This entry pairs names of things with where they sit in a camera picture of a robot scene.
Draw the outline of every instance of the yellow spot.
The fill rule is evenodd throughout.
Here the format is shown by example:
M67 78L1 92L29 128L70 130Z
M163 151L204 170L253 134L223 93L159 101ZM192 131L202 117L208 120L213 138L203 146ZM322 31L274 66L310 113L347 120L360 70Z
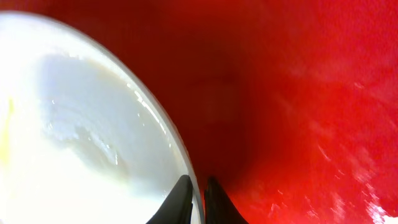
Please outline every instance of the yellow spot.
M8 101L8 113L6 118L6 124L4 125L4 129L1 133L0 139L0 164L7 166L9 163L9 125L11 116L14 113L14 103L12 99Z

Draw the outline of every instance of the white bowl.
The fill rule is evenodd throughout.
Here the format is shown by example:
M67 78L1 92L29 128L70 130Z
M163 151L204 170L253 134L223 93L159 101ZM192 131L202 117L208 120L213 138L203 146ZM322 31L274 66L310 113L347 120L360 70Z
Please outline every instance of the white bowl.
M204 223L173 124L138 78L95 41L41 16L0 13L0 90L0 129L10 99L14 104L11 176L34 177L10 181L22 183L20 196L0 202L0 220L145 223L189 174L192 223Z

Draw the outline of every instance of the red table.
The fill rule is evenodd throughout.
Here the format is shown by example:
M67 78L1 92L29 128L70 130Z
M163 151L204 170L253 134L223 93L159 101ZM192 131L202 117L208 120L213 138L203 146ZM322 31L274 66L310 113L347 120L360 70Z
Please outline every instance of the red table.
M1 1L110 49L250 223L398 216L398 2Z

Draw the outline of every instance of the red surface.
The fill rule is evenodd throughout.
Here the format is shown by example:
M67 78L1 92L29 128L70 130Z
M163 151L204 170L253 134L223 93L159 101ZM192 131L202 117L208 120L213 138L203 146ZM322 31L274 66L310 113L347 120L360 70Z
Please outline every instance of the red surface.
M398 216L397 3L0 8L54 17L114 52L178 127L201 187L216 175L250 223L372 223Z

